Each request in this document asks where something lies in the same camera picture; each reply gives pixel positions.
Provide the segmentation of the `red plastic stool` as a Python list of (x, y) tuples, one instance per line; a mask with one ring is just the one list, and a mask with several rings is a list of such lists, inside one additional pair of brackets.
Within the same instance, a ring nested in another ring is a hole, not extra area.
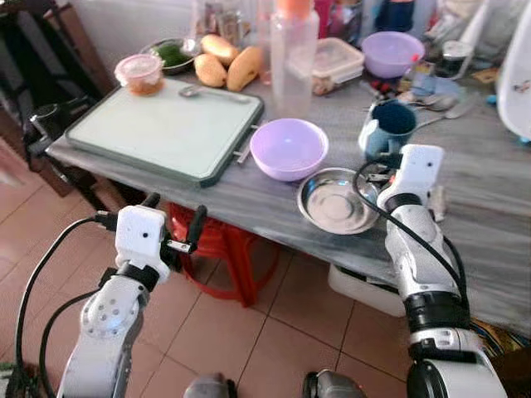
[[(257, 303), (259, 292), (272, 279), (278, 263), (280, 263), (281, 248), (276, 243), (270, 243), (274, 254), (268, 263), (268, 269), (261, 277), (255, 276), (251, 247), (260, 238), (258, 235), (244, 231), (234, 225), (207, 219), (202, 235), (198, 240), (198, 247), (193, 254), (178, 254), (178, 264), (182, 266), (187, 279), (195, 284), (205, 294), (215, 299), (232, 300), (249, 308)], [(208, 287), (196, 277), (196, 265), (192, 258), (200, 255), (202, 258), (217, 259), (225, 262), (225, 268), (234, 287), (231, 289), (215, 289)]]

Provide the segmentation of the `teal mug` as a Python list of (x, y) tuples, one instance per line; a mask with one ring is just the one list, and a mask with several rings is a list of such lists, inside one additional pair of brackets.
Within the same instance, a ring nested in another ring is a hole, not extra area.
[(409, 143), (417, 126), (417, 115), (399, 101), (376, 103), (369, 107), (368, 117), (358, 133), (358, 148), (365, 162), (383, 154), (397, 154)]

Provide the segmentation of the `round steel plate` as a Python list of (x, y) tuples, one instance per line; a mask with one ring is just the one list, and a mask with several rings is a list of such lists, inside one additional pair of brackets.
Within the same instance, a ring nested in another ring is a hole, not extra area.
[(314, 226), (335, 235), (357, 235), (371, 229), (377, 213), (361, 201), (375, 201), (379, 186), (355, 171), (327, 167), (300, 183), (297, 207)]

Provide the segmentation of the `green rimmed cutting board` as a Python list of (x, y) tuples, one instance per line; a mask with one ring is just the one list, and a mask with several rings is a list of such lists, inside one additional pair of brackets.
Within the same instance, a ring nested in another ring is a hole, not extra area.
[(207, 188), (220, 181), (225, 167), (263, 115), (262, 99), (163, 79), (155, 94), (110, 91), (66, 129), (72, 147)]

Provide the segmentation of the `purple plastic bowl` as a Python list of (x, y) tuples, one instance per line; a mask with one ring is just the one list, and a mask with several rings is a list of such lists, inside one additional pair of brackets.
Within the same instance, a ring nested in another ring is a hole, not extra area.
[(426, 53), (420, 39), (402, 32), (376, 32), (361, 43), (365, 68), (379, 79), (405, 75)]
[(266, 176), (295, 182), (319, 170), (329, 154), (329, 136), (303, 119), (275, 119), (256, 129), (249, 149)]

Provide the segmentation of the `white plastic box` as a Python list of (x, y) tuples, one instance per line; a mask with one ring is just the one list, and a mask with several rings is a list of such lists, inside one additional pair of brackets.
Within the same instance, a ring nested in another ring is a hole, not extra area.
[(354, 273), (338, 265), (329, 266), (329, 285), (335, 292), (355, 299), (356, 302), (394, 316), (405, 318), (402, 296), (398, 289), (375, 278)]

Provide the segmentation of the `clear lidded food container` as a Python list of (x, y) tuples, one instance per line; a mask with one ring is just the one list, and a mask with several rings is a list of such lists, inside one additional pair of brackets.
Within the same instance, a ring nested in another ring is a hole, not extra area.
[(357, 79), (364, 70), (365, 56), (355, 46), (335, 37), (316, 42), (314, 56), (314, 95), (326, 95)]

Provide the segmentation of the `yellow mango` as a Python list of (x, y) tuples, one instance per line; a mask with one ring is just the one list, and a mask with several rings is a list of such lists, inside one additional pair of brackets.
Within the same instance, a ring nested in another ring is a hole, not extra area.
[(196, 76), (203, 85), (219, 88), (227, 84), (227, 69), (216, 56), (202, 53), (194, 57), (193, 64)]
[(200, 39), (202, 52), (215, 56), (224, 67), (228, 67), (239, 56), (241, 50), (227, 39), (216, 34), (208, 34)]
[(261, 46), (248, 46), (229, 64), (225, 87), (229, 91), (242, 91), (261, 73), (262, 65), (263, 49)]

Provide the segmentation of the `grey left robot foot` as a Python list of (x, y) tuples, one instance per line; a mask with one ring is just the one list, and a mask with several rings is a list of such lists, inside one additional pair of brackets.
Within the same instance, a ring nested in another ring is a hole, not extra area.
[(183, 391), (183, 398), (238, 398), (236, 384), (221, 374), (198, 376)]

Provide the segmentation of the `grey robot foot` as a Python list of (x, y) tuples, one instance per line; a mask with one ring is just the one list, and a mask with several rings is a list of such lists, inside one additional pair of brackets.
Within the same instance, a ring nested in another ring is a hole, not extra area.
[(183, 398), (238, 398), (236, 384), (221, 374), (198, 376), (183, 391)]
[(304, 376), (302, 398), (367, 398), (367, 395), (349, 376), (322, 369)]

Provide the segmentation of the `steel bowl with greens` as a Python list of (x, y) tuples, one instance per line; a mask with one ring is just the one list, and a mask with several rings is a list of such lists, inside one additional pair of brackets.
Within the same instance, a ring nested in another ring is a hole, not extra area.
[(168, 38), (145, 46), (140, 53), (158, 57), (164, 75), (181, 75), (193, 69), (194, 58), (202, 54), (202, 49), (196, 39)]

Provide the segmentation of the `clear bottle orange cap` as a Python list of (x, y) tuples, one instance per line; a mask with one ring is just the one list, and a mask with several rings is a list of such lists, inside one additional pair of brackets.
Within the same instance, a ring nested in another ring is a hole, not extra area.
[(275, 0), (270, 13), (270, 87), (276, 118), (306, 117), (314, 98), (319, 16), (314, 0)]

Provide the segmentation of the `white kitchen appliance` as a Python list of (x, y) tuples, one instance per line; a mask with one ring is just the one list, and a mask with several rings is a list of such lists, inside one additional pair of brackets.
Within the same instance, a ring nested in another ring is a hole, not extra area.
[(523, 143), (531, 139), (531, 4), (517, 19), (496, 83), (496, 109), (507, 130)]

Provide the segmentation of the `dark wooden chair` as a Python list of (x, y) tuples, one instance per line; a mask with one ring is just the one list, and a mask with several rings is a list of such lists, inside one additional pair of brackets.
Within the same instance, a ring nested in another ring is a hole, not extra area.
[(0, 105), (20, 129), (15, 152), (27, 167), (33, 172), (48, 167), (103, 210), (106, 205), (92, 190), (94, 176), (46, 152), (103, 96), (65, 41), (65, 31), (26, 0), (0, 0)]

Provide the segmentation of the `patterned yellow blue cloth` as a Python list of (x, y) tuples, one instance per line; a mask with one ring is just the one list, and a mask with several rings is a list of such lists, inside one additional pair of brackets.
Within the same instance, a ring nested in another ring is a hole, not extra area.
[(494, 326), (492, 323), (479, 321), (479, 319), (473, 318), (471, 328), (481, 337), (483, 349), (490, 359), (509, 355), (509, 353), (518, 352), (520, 349), (530, 348), (531, 346), (530, 338)]

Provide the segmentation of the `grey right robot foot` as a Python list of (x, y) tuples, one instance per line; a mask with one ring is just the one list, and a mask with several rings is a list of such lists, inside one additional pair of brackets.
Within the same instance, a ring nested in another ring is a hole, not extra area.
[(367, 398), (367, 395), (349, 376), (322, 369), (304, 376), (302, 398)]

